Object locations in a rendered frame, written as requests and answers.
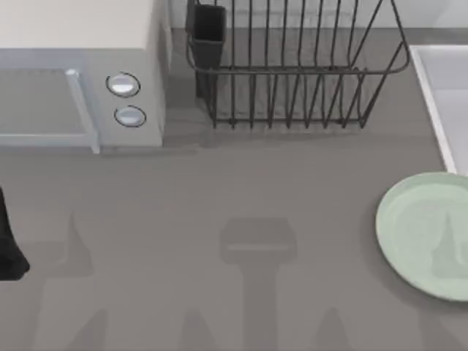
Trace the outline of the small microwave knob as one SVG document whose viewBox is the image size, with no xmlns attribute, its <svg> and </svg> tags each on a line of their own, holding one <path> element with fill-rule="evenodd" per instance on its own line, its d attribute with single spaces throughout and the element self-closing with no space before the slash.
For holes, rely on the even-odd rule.
<svg viewBox="0 0 468 351">
<path fill-rule="evenodd" d="M 134 105 L 116 109 L 113 116 L 120 125 L 128 128 L 138 128 L 146 122 L 146 113 Z"/>
</svg>

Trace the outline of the large microwave knob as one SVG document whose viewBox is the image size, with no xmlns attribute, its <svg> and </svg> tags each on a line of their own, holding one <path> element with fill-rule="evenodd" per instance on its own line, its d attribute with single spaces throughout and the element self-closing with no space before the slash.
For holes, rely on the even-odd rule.
<svg viewBox="0 0 468 351">
<path fill-rule="evenodd" d="M 128 72 L 107 76 L 105 85 L 108 91 L 121 98 L 130 98 L 140 92 L 140 81 Z"/>
</svg>

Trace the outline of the black cutlery holder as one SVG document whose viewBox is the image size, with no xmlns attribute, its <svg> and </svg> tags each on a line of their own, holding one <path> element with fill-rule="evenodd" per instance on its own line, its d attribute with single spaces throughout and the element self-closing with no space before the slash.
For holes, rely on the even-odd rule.
<svg viewBox="0 0 468 351">
<path fill-rule="evenodd" d="M 187 1 L 186 34 L 198 69 L 217 69 L 226 38 L 226 8 L 216 4 Z"/>
</svg>

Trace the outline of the pale green plate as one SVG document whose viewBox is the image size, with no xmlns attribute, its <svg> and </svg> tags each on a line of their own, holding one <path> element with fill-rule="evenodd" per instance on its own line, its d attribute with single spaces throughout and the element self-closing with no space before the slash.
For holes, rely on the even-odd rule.
<svg viewBox="0 0 468 351">
<path fill-rule="evenodd" d="M 468 176 L 429 172 L 399 181 L 377 206 L 375 235 L 409 285 L 468 303 Z"/>
</svg>

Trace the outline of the microwave oven door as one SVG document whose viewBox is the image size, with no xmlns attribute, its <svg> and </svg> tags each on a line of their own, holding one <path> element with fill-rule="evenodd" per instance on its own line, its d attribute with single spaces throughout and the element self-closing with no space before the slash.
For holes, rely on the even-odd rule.
<svg viewBox="0 0 468 351">
<path fill-rule="evenodd" d="M 76 69 L 0 69 L 1 147 L 101 149 Z"/>
</svg>

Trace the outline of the pale microwave oven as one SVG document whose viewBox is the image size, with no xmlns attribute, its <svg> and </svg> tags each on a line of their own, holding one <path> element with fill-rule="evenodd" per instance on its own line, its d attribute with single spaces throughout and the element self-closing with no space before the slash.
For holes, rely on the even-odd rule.
<svg viewBox="0 0 468 351">
<path fill-rule="evenodd" d="M 173 44 L 168 0 L 0 0 L 0 69 L 76 69 L 107 147 L 163 144 L 166 90 Z M 111 94 L 107 76 L 134 75 L 140 92 Z M 138 128 L 123 127 L 116 109 L 146 113 Z"/>
</svg>

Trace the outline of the white sink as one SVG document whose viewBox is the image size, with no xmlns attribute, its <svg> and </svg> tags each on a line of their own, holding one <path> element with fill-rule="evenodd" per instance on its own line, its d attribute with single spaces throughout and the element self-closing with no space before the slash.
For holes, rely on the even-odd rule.
<svg viewBox="0 0 468 351">
<path fill-rule="evenodd" d="M 468 45 L 409 49 L 445 169 L 468 176 Z"/>
</svg>

